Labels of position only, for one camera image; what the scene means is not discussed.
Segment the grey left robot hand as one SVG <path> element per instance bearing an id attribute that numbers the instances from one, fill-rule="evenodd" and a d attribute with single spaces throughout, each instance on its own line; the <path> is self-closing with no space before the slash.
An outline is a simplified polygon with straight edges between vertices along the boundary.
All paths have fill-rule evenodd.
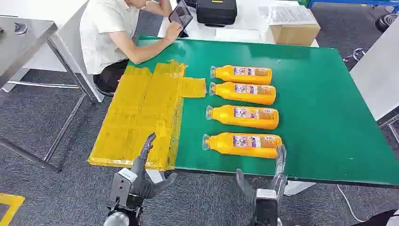
<path id="1" fill-rule="evenodd" d="M 154 183 L 145 177 L 146 174 L 145 164 L 147 161 L 149 151 L 153 148 L 152 143 L 155 140 L 155 138 L 156 138 L 155 132 L 151 133 L 147 137 L 141 149 L 140 155 L 136 157 L 131 167 L 131 171 L 137 175 L 137 178 L 135 179 L 130 188 L 130 193 L 140 196 L 143 199 L 153 198 L 157 194 L 171 187 L 178 175 L 177 173 L 171 173 L 166 180 L 157 183 Z"/>

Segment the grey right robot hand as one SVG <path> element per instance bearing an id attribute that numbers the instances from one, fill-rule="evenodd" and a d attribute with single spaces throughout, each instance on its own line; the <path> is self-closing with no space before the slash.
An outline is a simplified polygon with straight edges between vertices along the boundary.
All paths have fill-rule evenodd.
<path id="1" fill-rule="evenodd" d="M 287 151 L 284 145 L 280 145 L 276 148 L 276 168 L 274 177 L 269 184 L 269 188 L 266 189 L 253 189 L 252 186 L 245 180 L 244 174 L 241 169 L 236 169 L 235 180 L 241 191 L 248 196 L 251 200 L 275 200 L 279 202 L 283 196 L 287 176 L 284 172 Z"/>

